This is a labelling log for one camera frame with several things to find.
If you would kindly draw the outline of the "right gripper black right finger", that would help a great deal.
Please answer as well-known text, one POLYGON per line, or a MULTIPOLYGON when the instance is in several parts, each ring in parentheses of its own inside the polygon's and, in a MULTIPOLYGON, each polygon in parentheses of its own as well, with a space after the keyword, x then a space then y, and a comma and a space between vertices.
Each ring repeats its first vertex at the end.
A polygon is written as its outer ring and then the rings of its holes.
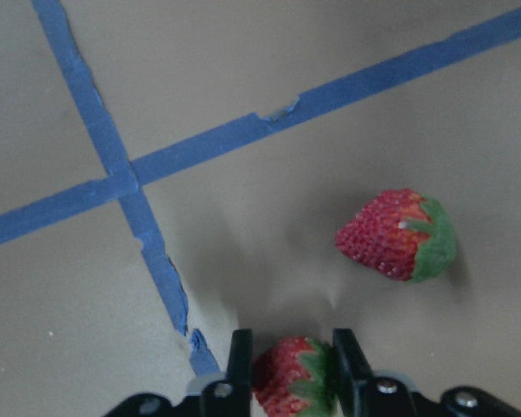
POLYGON ((411 391, 398 375, 374 372, 352 330, 333 331, 337 394, 345 416, 415 416, 411 391))

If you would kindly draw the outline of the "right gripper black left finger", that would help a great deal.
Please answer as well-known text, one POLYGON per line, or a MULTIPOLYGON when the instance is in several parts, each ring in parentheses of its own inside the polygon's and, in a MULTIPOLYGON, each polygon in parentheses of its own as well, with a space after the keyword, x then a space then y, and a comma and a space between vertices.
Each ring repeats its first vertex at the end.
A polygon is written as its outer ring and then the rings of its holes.
POLYGON ((210 382, 199 399, 200 416, 249 417, 252 400, 253 332, 232 333, 225 376, 210 382))

